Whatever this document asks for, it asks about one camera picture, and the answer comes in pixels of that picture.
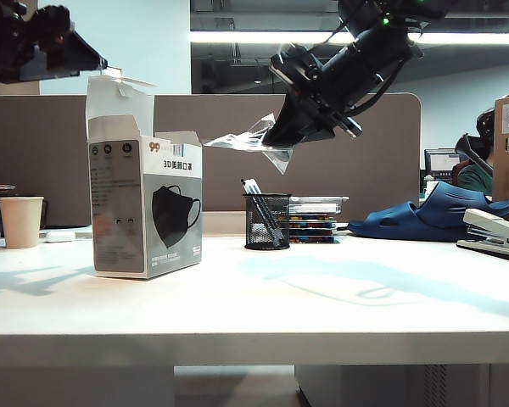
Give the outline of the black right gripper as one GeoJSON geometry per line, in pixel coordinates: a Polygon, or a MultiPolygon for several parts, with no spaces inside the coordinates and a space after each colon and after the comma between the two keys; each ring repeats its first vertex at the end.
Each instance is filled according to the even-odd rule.
{"type": "Polygon", "coordinates": [[[361,126],[346,115],[343,104],[331,93],[333,85],[315,55],[285,56],[284,71],[290,88],[275,124],[263,136],[264,146],[292,147],[334,139],[336,127],[353,138],[362,133],[361,126]]]}

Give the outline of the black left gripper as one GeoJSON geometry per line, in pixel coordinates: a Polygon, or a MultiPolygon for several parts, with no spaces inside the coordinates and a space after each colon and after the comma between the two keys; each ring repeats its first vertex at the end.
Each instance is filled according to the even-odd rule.
{"type": "Polygon", "coordinates": [[[74,31],[69,10],[37,9],[29,19],[24,3],[0,3],[0,83],[79,76],[105,70],[108,61],[74,31]]]}

